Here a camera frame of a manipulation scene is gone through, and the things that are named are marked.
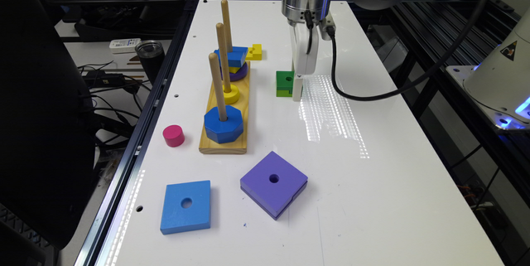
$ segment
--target cable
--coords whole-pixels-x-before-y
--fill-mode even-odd
[[[120,134],[116,134],[115,136],[113,136],[112,138],[106,140],[105,142],[101,142],[99,145],[101,145],[101,144],[105,144],[106,145],[108,142],[112,142],[113,140],[115,140],[116,138],[119,138],[119,137],[121,137],[121,135]]]
[[[489,183],[488,183],[488,185],[486,186],[486,189],[482,192],[482,196],[480,196],[480,199],[479,199],[479,201],[477,202],[477,205],[475,206],[475,208],[473,209],[473,211],[477,211],[477,208],[479,208],[480,203],[482,202],[482,200],[484,199],[484,197],[485,197],[486,194],[488,193],[488,191],[489,191],[489,187],[490,187],[491,184],[494,182],[495,177],[497,176],[497,174],[499,174],[499,171],[500,171],[500,167],[497,167],[497,171],[495,171],[494,175],[491,177],[491,180],[489,180]]]
[[[99,71],[102,70],[105,66],[109,65],[110,63],[114,62],[114,60],[111,60],[110,62],[108,63],[103,63],[103,64],[93,64],[93,63],[90,63],[90,64],[85,64],[85,65],[81,65],[81,66],[78,66],[77,69],[81,69],[81,73],[84,72],[84,68],[85,67],[89,67],[89,68],[92,68],[93,70],[96,71],[96,76],[94,77],[94,82],[92,83],[92,86],[95,86],[96,85],[96,81],[98,80],[98,75],[99,75]]]
[[[464,29],[460,32],[458,37],[455,39],[453,44],[447,49],[447,51],[441,56],[441,58],[431,67],[429,70],[427,70],[423,75],[421,75],[416,80],[405,84],[403,87],[396,89],[391,92],[387,92],[384,94],[374,95],[374,96],[354,96],[350,94],[346,94],[342,90],[339,89],[337,86],[337,82],[335,79],[335,68],[336,68],[336,61],[337,61],[337,43],[335,41],[335,30],[333,27],[327,27],[325,30],[328,32],[328,34],[331,37],[331,43],[333,45],[333,63],[331,66],[331,83],[333,84],[333,88],[337,93],[345,97],[347,99],[357,100],[357,101],[374,101],[374,100],[381,100],[386,99],[395,95],[399,95],[401,93],[404,93],[408,91],[411,88],[414,88],[415,86],[419,85],[423,80],[426,80],[430,76],[434,75],[440,67],[444,65],[447,59],[449,59],[452,54],[456,51],[456,49],[460,46],[460,43],[465,39],[467,34],[471,31],[473,26],[475,25],[476,21],[479,19],[480,14],[482,13],[484,6],[488,0],[479,0],[479,3],[477,4],[476,8],[474,9],[473,13],[471,14],[471,17],[469,21],[465,24]]]
[[[309,41],[307,42],[307,51],[306,55],[309,55],[311,52],[312,44],[313,44],[313,18],[311,16],[311,12],[309,10],[306,10],[304,12],[304,19],[306,20],[306,27],[309,29]]]
[[[135,78],[133,78],[133,77],[131,77],[131,76],[123,75],[123,77],[138,82],[138,80],[136,80]],[[139,83],[143,88],[147,89],[147,91],[151,92],[151,89],[149,89],[149,87],[147,87],[146,85],[144,85],[142,82],[138,82],[138,83]]]
[[[137,97],[137,94],[133,94],[132,95],[132,98],[134,99],[134,103],[136,104],[136,106],[138,107],[138,109],[140,110],[140,113],[142,112],[143,108],[142,106],[138,103],[138,99],[136,99]]]
[[[114,111],[114,112],[119,112],[119,113],[123,113],[123,114],[127,114],[129,116],[132,116],[134,118],[140,118],[138,117],[137,115],[133,114],[133,113],[129,113],[128,111],[124,111],[122,109],[108,109],[108,108],[92,108],[90,110],[108,110],[108,111]]]
[[[99,95],[90,95],[90,96],[91,96],[91,97],[97,97],[97,98],[103,100],[103,101],[104,101],[104,102],[105,102],[105,103],[106,103],[106,104],[107,104],[107,105],[108,105],[108,106],[114,111],[114,113],[116,114],[116,117],[118,117],[118,119],[120,119],[120,121],[122,121],[123,123],[125,123],[125,124],[127,124],[127,125],[131,125],[131,124],[129,123],[129,121],[127,120],[127,118],[123,117],[123,115],[120,114],[120,113],[118,112],[118,110],[115,109],[115,108],[114,108],[114,107],[113,107],[113,106],[112,106],[107,100],[105,100],[103,97],[101,97],[101,96],[99,96]]]
[[[462,162],[465,162],[466,160],[468,160],[470,157],[473,156],[473,154],[477,153],[477,151],[479,151],[481,148],[482,148],[482,145],[477,146],[477,148],[473,149],[473,151],[469,152],[466,156],[462,157],[462,159],[460,159],[458,162],[448,167],[447,171],[452,170],[455,167],[458,167]]]
[[[116,90],[116,89],[122,89],[122,88],[125,88],[125,87],[130,87],[132,85],[138,85],[138,84],[145,84],[149,82],[149,80],[144,80],[140,83],[136,82],[135,84],[127,84],[127,85],[123,85],[123,86],[119,86],[119,87],[113,87],[113,88],[108,88],[108,89],[101,89],[101,90],[97,90],[97,91],[90,91],[91,94],[94,94],[94,93],[100,93],[100,92],[107,92],[107,91],[112,91],[112,90]]]
[[[528,254],[528,251],[530,251],[530,247],[527,248],[527,250],[524,251],[524,253],[519,257],[519,259],[517,259],[517,261],[515,261],[515,263],[513,263],[513,266],[517,266],[517,264],[519,262],[521,262],[521,260],[524,258],[524,256]]]

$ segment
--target purple ring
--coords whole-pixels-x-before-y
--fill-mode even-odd
[[[243,64],[243,66],[241,66],[241,68],[239,68],[238,72],[236,73],[231,73],[230,72],[230,81],[237,81],[237,80],[242,80],[245,78],[245,76],[247,76],[248,74],[248,64],[247,62],[245,62],[245,64]]]

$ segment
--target wooden peg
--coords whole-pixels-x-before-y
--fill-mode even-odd
[[[221,1],[221,11],[223,12],[224,39],[226,40],[226,51],[232,52],[232,30],[230,28],[230,13],[228,1]]]
[[[212,80],[214,81],[215,98],[217,99],[217,109],[219,110],[219,121],[226,121],[226,106],[224,104],[223,83],[221,81],[221,72],[219,71],[219,58],[215,53],[208,56],[210,60],[210,69],[212,71]]]
[[[221,70],[223,71],[224,92],[230,93],[232,92],[232,89],[230,87],[229,58],[226,53],[226,40],[224,37],[224,25],[219,22],[216,28],[217,28],[217,42],[219,44],[219,54],[221,56]]]

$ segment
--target pink cylinder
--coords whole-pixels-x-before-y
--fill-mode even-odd
[[[178,125],[170,125],[166,127],[162,135],[169,147],[177,147],[184,142],[184,133],[182,132],[182,128]]]

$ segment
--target yellow block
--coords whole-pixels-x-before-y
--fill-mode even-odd
[[[252,45],[248,48],[247,57],[245,60],[261,60],[262,59],[262,45]]]

